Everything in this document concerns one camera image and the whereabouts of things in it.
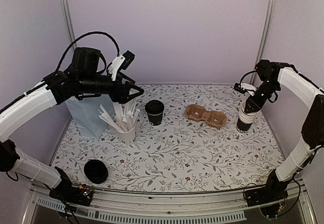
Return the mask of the stack of paper cups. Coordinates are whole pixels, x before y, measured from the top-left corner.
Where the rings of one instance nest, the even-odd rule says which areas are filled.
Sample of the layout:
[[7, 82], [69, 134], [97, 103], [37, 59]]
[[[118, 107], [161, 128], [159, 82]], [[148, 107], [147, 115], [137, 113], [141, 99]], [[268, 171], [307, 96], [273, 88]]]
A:
[[246, 103], [244, 102], [238, 111], [238, 120], [236, 127], [240, 132], [246, 132], [250, 129], [253, 122], [256, 120], [259, 112], [245, 113]]

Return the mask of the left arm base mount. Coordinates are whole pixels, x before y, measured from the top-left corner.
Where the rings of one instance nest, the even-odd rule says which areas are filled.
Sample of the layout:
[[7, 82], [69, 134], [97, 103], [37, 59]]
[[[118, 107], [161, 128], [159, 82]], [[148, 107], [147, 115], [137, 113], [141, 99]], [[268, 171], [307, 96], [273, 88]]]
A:
[[74, 187], [72, 184], [60, 183], [50, 190], [49, 196], [67, 203], [90, 206], [93, 194], [93, 189], [86, 185]]

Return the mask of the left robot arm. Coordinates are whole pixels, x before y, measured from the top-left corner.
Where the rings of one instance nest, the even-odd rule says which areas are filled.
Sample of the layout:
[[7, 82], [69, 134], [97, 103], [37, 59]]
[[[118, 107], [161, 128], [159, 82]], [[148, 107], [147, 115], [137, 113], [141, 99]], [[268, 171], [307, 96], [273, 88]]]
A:
[[142, 95], [144, 90], [122, 73], [135, 55], [117, 53], [107, 63], [98, 49], [77, 47], [71, 64], [59, 67], [45, 76], [32, 89], [1, 109], [1, 171], [13, 172], [36, 180], [50, 189], [53, 198], [66, 202], [90, 200], [91, 189], [86, 185], [74, 187], [67, 174], [58, 167], [45, 165], [25, 154], [10, 140], [21, 126], [40, 113], [75, 97], [78, 100], [108, 95], [114, 103], [125, 104]]

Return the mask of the stack of black lids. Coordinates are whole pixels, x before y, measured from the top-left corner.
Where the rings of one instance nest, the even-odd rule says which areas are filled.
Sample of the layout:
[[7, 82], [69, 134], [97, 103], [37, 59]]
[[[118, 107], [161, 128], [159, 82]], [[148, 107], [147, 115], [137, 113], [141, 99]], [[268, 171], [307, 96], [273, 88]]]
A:
[[92, 159], [84, 165], [84, 174], [92, 183], [101, 184], [107, 180], [108, 169], [102, 161]]

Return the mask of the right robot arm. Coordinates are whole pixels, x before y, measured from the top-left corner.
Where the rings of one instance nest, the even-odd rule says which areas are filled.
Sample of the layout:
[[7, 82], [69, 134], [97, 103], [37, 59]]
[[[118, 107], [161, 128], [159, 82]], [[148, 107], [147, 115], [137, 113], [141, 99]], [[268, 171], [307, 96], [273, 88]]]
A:
[[261, 81], [258, 87], [239, 83], [243, 92], [250, 95], [239, 111], [237, 128], [248, 130], [264, 104], [275, 102], [277, 92], [282, 88], [296, 100], [290, 112], [295, 112], [297, 119], [304, 120], [298, 124], [301, 127], [298, 143], [284, 162], [269, 174], [266, 185], [261, 189], [262, 198], [272, 202], [323, 147], [323, 89], [288, 63], [260, 60], [254, 72]]

